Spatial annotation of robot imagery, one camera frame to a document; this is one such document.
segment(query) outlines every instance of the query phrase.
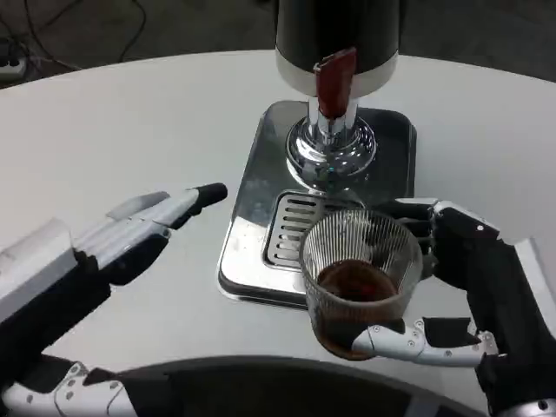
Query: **power strip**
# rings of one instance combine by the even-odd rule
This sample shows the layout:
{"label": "power strip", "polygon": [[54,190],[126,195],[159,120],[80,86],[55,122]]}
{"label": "power strip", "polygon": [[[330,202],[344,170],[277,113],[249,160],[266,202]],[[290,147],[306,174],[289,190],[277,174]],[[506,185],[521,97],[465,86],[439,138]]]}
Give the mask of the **power strip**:
{"label": "power strip", "polygon": [[0,57],[0,83],[11,82],[23,79],[27,69],[27,58]]}

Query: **stainless steel base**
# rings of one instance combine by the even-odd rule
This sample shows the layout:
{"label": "stainless steel base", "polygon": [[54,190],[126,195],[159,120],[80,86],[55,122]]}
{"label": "stainless steel base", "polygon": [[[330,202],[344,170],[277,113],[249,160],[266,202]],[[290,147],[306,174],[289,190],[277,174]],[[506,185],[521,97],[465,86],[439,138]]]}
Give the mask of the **stainless steel base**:
{"label": "stainless steel base", "polygon": [[298,230],[284,236],[299,236],[302,229],[334,207],[368,207],[395,197],[413,196],[415,129],[400,113],[378,109],[358,109],[358,116],[374,131],[377,150],[374,161],[354,177],[349,187],[325,194],[302,185],[288,168],[286,139],[307,112],[306,103],[278,102],[268,108],[259,123],[218,267],[220,285],[231,296],[305,307],[305,288],[295,260],[297,245],[293,240],[294,244],[286,248],[288,243],[281,241],[288,238],[282,239],[279,233],[289,222],[285,213],[291,195],[316,203],[306,213],[291,216],[294,222],[301,219],[302,225],[290,224]]}

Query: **glass cup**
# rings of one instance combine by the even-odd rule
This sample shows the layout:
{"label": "glass cup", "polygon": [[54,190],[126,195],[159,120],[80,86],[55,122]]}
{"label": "glass cup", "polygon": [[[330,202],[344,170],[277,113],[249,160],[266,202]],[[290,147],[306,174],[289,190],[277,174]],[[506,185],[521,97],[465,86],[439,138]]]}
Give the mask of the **glass cup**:
{"label": "glass cup", "polygon": [[369,210],[341,210],[302,238],[300,263],[313,331],[331,353],[372,357],[351,345],[367,327],[399,322],[419,282],[422,255],[413,234]]}

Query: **cable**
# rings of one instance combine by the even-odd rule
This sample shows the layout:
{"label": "cable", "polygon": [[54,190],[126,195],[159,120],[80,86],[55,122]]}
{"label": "cable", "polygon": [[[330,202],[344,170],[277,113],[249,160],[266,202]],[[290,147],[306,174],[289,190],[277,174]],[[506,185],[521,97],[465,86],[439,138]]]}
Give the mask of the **cable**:
{"label": "cable", "polygon": [[46,57],[48,59],[51,60],[51,62],[53,63],[57,63],[58,65],[60,65],[61,67],[67,68],[69,70],[74,69],[72,66],[63,63],[62,61],[58,61],[43,45],[43,43],[41,42],[41,40],[38,38],[38,35],[36,34],[35,31],[35,24],[33,24],[33,20],[31,19],[31,14],[30,14],[30,10],[29,10],[29,0],[23,0],[23,5],[25,7],[25,17],[27,17],[27,24],[29,25],[29,32],[31,34],[31,36],[33,37],[33,40],[35,41],[35,43],[38,45],[38,47],[43,51],[44,55],[46,55]]}
{"label": "cable", "polygon": [[[32,56],[31,59],[36,59],[37,61],[45,61],[46,63],[53,63],[54,61],[52,61],[49,58],[45,58],[44,56]],[[82,67],[78,67],[77,65],[74,65],[73,63],[65,63],[64,61],[60,61],[59,59],[56,60],[56,63],[61,63],[63,64],[66,68],[70,68],[74,71],[80,71],[83,70]]]}
{"label": "cable", "polygon": [[2,26],[3,26],[4,28],[6,28],[6,30],[8,31],[8,35],[9,35],[12,39],[17,38],[17,35],[14,33],[14,31],[12,30],[12,28],[8,25],[8,23],[7,23],[5,20],[3,20],[2,13],[0,13],[0,23],[2,24]]}
{"label": "cable", "polygon": [[62,9],[60,11],[58,11],[53,17],[51,17],[49,20],[47,20],[46,22],[44,22],[43,24],[39,25],[37,31],[41,31],[41,30],[45,30],[48,29],[50,26],[52,26],[54,23],[57,22],[57,20],[62,17],[63,15],[65,15],[68,11],[70,11],[71,9],[73,9],[74,7],[76,7],[79,3],[82,3],[83,0],[74,0],[71,3],[66,4],[65,7],[62,7]]}
{"label": "cable", "polygon": [[[71,9],[73,9],[74,7],[76,7],[79,3],[82,3],[83,0],[73,0],[73,2],[66,4],[64,7],[62,7],[61,10],[59,10],[53,17],[51,17],[49,20],[47,20],[44,23],[41,23],[39,25],[37,25],[36,27],[36,32],[41,32],[42,30],[48,29],[50,26],[52,26],[54,23],[56,23],[58,21],[58,19],[60,17],[62,17],[63,15],[65,15],[68,11],[70,11]],[[14,34],[14,36],[18,37],[18,38],[24,38],[29,36],[30,33],[29,32],[22,32],[22,33],[16,33]]]}
{"label": "cable", "polygon": [[129,48],[131,48],[133,46],[133,44],[137,41],[137,39],[139,39],[139,36],[142,34],[143,30],[145,29],[145,25],[147,24],[147,12],[145,11],[145,9],[141,6],[141,4],[138,2],[138,0],[131,0],[131,2],[135,6],[137,6],[137,8],[141,11],[142,21],[141,21],[141,25],[139,26],[139,29],[137,30],[137,32],[133,35],[133,37],[131,39],[129,39],[129,42],[123,48],[123,51],[120,54],[120,57],[118,58],[119,63],[123,62],[123,58],[128,53]]}

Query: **black cable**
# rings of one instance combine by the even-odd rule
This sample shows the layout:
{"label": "black cable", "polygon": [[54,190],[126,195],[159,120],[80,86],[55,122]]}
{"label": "black cable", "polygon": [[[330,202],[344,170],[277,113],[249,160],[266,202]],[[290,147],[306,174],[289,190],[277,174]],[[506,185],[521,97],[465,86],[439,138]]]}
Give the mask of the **black cable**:
{"label": "black cable", "polygon": [[[71,9],[73,9],[78,4],[82,3],[83,1],[84,0],[73,0],[72,2],[66,4],[49,20],[47,20],[44,23],[38,24],[37,27],[36,27],[36,32],[38,33],[38,32],[41,32],[42,30],[48,29],[50,26],[52,26],[54,23],[56,23],[60,17],[65,15],[68,11],[70,11]],[[27,37],[29,35],[30,35],[29,32],[22,32],[22,33],[17,33],[14,36],[16,36],[20,39],[23,39],[24,37]]]}
{"label": "black cable", "polygon": [[125,45],[125,48],[123,48],[123,51],[120,54],[120,57],[118,58],[119,63],[123,62],[123,58],[128,53],[129,48],[131,48],[133,46],[133,44],[137,41],[137,39],[139,39],[139,36],[142,34],[143,30],[145,29],[145,25],[147,24],[147,12],[145,11],[145,9],[141,6],[141,4],[138,2],[138,0],[131,0],[131,2],[135,6],[137,6],[137,8],[141,11],[142,21],[141,21],[141,25],[139,26],[139,29],[137,30],[137,32],[133,35],[133,37],[131,39],[129,39],[129,42]]}
{"label": "black cable", "polygon": [[70,11],[71,9],[73,9],[79,3],[82,3],[82,2],[83,2],[83,0],[74,0],[73,2],[66,4],[65,7],[62,7],[62,9],[60,11],[58,11],[53,17],[51,17],[49,20],[47,20],[43,24],[40,24],[37,28],[37,31],[40,32],[41,30],[48,29],[50,26],[52,26],[54,23],[56,23],[57,20],[60,17],[65,15],[68,11]]}
{"label": "black cable", "polygon": [[16,33],[12,30],[11,26],[9,26],[8,23],[3,19],[2,13],[0,13],[0,23],[4,28],[6,28],[6,31],[8,32],[8,36],[10,38],[17,39]]}
{"label": "black cable", "polygon": [[35,43],[38,45],[38,47],[43,51],[44,55],[46,55],[46,57],[48,59],[50,59],[53,63],[57,63],[58,65],[60,65],[61,67],[67,68],[69,70],[74,70],[74,68],[72,68],[70,65],[67,65],[66,63],[61,63],[60,61],[58,61],[43,45],[43,43],[41,42],[41,40],[39,39],[38,35],[36,34],[35,31],[35,24],[33,24],[33,19],[31,19],[31,14],[30,14],[30,10],[29,10],[29,0],[23,0],[23,5],[25,6],[25,17],[27,17],[27,24],[29,25],[29,32],[33,38],[33,40],[35,41]]}

